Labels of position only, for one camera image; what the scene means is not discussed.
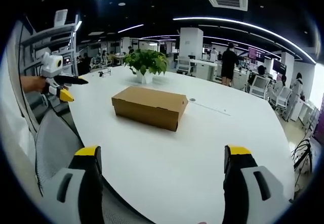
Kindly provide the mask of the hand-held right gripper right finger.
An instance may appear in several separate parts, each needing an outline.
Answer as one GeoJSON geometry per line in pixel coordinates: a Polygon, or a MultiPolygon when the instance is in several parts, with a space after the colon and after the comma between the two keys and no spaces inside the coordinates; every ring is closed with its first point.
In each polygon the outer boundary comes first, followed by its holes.
{"type": "Polygon", "coordinates": [[[283,184],[245,148],[224,148],[223,223],[277,223],[291,205],[283,184]]]}

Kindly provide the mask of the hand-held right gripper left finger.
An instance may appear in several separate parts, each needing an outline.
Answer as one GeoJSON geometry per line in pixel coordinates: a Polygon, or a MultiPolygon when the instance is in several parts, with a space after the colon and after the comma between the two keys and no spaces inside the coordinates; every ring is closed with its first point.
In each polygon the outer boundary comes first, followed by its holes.
{"type": "Polygon", "coordinates": [[[50,223],[104,223],[101,147],[79,149],[67,168],[43,185],[50,223]]]}

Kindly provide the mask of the person's left hand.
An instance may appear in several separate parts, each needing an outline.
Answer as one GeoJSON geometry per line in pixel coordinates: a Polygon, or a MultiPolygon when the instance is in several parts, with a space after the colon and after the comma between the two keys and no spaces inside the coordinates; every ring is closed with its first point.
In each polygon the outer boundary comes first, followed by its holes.
{"type": "Polygon", "coordinates": [[[46,78],[42,76],[20,76],[20,82],[25,93],[44,93],[47,89],[46,78]]]}

